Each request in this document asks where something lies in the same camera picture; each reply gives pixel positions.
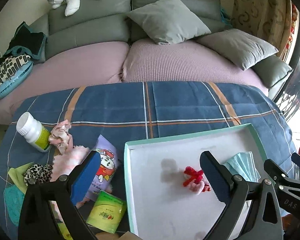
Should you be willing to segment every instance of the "gray leather sofa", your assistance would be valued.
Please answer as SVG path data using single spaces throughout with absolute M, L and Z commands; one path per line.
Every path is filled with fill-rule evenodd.
M 50 10 L 31 24 L 35 31 L 47 35 L 46 47 L 41 60 L 76 47 L 107 41 L 133 43 L 147 34 L 126 13 L 157 0 L 81 0 L 80 9 L 65 17 L 65 5 Z M 211 30 L 212 33 L 228 28 L 221 21 L 220 0 L 181 0 Z M 253 67 L 265 86 L 269 97 L 274 98 L 290 75 L 290 67 L 272 56 Z

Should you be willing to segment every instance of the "curtain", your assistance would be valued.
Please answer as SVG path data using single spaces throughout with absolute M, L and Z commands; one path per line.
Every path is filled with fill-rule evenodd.
M 283 58 L 291 31 L 290 0 L 234 0 L 231 23 L 234 28 L 275 46 Z

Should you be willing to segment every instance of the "red bow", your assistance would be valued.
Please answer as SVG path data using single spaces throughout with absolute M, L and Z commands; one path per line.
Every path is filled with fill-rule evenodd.
M 196 171 L 194 168 L 192 168 L 190 166 L 186 167 L 184 174 L 191 176 L 189 179 L 187 179 L 183 183 L 184 187 L 188 186 L 193 180 L 194 180 L 194 183 L 198 185 L 200 183 L 200 181 L 203 179 L 203 176 L 202 176 L 203 170 Z M 205 192 L 205 191 L 211 191 L 210 186 L 207 184 L 204 185 L 202 192 Z

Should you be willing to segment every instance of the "sofa backrest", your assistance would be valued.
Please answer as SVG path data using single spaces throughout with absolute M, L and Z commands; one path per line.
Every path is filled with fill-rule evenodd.
M 80 0 L 79 10 L 68 17 L 66 5 L 37 19 L 30 27 L 47 35 L 45 51 L 36 63 L 76 47 L 107 42 L 135 42 L 147 34 L 125 15 L 132 9 L 158 0 Z M 222 31 L 220 0 L 181 0 L 212 32 Z

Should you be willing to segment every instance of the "white bottle cap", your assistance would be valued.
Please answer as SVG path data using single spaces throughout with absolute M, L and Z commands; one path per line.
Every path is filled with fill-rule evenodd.
M 34 118 L 29 112 L 23 113 L 17 122 L 17 131 L 25 136 L 33 126 Z

